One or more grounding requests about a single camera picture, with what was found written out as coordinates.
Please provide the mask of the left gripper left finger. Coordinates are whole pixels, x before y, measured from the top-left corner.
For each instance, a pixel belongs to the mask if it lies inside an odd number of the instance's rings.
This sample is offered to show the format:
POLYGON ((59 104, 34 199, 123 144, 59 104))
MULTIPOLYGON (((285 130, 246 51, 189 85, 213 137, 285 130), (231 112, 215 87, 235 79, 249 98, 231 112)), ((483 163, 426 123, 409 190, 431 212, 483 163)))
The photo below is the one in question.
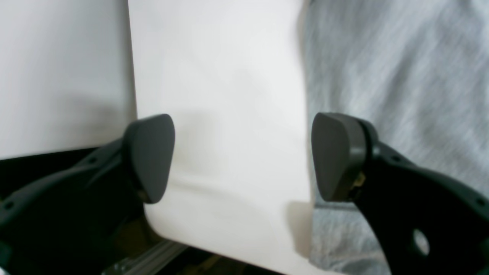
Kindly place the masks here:
POLYGON ((160 114, 98 148, 1 160, 1 270, 100 275, 122 226, 164 195, 175 139, 160 114))

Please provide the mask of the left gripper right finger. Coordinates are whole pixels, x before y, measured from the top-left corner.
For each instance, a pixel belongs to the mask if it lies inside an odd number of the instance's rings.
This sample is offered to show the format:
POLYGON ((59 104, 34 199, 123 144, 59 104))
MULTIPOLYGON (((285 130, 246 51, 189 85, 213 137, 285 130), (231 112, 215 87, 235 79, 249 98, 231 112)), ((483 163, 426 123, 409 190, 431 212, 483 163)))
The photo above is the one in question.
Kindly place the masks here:
POLYGON ((321 198, 356 205, 393 275, 488 274, 488 199, 479 192, 417 166, 349 115, 317 113, 311 149, 321 198))

